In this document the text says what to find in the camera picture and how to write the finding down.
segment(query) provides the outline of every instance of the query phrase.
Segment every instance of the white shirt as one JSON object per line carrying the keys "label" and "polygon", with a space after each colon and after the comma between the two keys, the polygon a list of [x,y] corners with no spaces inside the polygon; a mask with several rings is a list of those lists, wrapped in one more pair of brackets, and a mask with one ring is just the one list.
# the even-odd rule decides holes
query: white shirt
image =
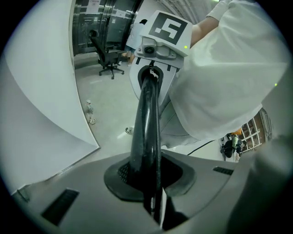
{"label": "white shirt", "polygon": [[190,49],[169,96],[188,134],[219,139],[261,109],[291,55],[257,3],[224,0],[208,15],[219,26]]}
{"label": "white shirt", "polygon": [[141,30],[143,29],[144,24],[135,23],[133,24],[133,28],[130,32],[130,35],[127,39],[126,45],[130,46],[133,49],[137,49],[141,44],[141,36],[139,35]]}

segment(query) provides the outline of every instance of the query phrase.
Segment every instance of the person's arm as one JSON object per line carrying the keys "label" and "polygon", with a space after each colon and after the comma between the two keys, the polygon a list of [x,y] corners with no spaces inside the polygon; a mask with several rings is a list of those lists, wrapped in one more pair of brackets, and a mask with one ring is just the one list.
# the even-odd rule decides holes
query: person's arm
{"label": "person's arm", "polygon": [[192,27],[190,47],[204,38],[210,31],[218,27],[221,17],[228,10],[230,1],[231,0],[220,1],[203,21]]}

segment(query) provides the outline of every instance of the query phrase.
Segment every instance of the person in white shirt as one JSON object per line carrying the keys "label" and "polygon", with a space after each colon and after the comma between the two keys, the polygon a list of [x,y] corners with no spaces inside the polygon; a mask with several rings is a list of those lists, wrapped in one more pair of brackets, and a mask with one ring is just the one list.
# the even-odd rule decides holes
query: person in white shirt
{"label": "person in white shirt", "polygon": [[161,145],[236,131],[261,109],[290,60],[281,33],[259,4],[220,1],[193,26],[190,54],[160,106]]}
{"label": "person in white shirt", "polygon": [[127,52],[122,54],[122,56],[125,57],[130,53],[130,55],[128,56],[128,66],[131,66],[131,64],[135,58],[134,52],[141,44],[141,36],[139,34],[140,34],[141,30],[143,29],[143,26],[146,24],[146,22],[147,22],[147,20],[144,19],[144,20],[140,21],[139,23],[135,23],[130,26],[132,29],[131,29],[130,35],[127,39],[127,42],[126,42],[126,45],[124,48],[124,50]]}

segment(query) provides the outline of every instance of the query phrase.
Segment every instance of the ventilation slot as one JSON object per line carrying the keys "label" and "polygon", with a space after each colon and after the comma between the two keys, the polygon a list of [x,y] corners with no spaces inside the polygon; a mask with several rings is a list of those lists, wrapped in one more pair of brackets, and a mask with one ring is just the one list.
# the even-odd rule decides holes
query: ventilation slot
{"label": "ventilation slot", "polygon": [[66,189],[42,214],[42,216],[58,226],[79,192],[71,189]]}
{"label": "ventilation slot", "polygon": [[214,171],[217,171],[217,172],[220,172],[220,173],[223,173],[223,174],[226,174],[226,175],[232,175],[233,171],[234,170],[231,170],[231,169],[227,169],[227,168],[222,168],[222,167],[215,167],[213,169]]}

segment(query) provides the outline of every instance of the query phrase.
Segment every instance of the paper notice on glass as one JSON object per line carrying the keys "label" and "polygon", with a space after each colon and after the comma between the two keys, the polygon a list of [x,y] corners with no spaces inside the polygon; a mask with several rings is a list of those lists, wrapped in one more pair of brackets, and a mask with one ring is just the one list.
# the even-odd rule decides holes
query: paper notice on glass
{"label": "paper notice on glass", "polygon": [[89,0],[86,14],[97,14],[101,0]]}
{"label": "paper notice on glass", "polygon": [[115,14],[115,16],[117,16],[117,17],[121,17],[121,18],[125,18],[125,16],[126,16],[126,11],[122,11],[122,10],[117,9],[117,10],[116,10],[116,14]]}

